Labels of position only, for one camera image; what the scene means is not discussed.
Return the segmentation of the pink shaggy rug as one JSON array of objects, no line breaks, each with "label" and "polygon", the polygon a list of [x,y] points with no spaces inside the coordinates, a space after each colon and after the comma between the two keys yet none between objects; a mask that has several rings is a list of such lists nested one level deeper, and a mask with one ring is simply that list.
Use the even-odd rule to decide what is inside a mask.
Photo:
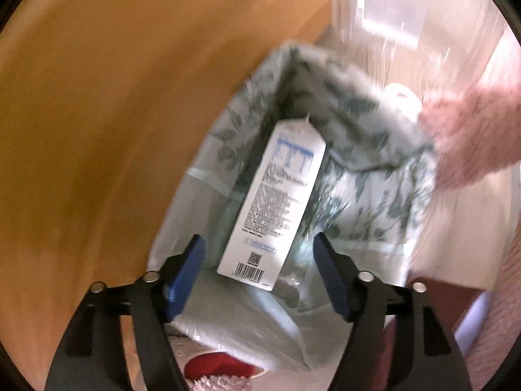
[{"label": "pink shaggy rug", "polygon": [[440,189],[475,183],[520,162],[520,87],[430,94],[419,120],[435,141]]}]

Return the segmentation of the wooden bed footboard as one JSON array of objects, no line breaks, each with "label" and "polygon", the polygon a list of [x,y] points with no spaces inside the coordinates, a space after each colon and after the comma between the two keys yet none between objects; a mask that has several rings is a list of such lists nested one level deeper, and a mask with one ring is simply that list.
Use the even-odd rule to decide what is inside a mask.
[{"label": "wooden bed footboard", "polygon": [[1,341],[43,389],[87,287],[134,281],[207,130],[330,0],[23,0],[1,33]]}]

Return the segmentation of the white milk carton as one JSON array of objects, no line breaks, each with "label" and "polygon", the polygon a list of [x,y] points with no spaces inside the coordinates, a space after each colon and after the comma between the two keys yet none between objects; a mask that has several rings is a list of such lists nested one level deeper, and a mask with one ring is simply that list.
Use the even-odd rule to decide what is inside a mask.
[{"label": "white milk carton", "polygon": [[216,269],[218,274],[273,290],[325,151],[325,140],[308,119],[276,124]]}]

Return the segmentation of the dark red box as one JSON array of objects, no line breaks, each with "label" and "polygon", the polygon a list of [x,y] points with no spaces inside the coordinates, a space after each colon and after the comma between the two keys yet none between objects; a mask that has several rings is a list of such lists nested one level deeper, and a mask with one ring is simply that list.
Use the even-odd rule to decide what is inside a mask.
[{"label": "dark red box", "polygon": [[455,332],[482,291],[417,277],[384,329],[376,390],[470,390],[465,345]]}]

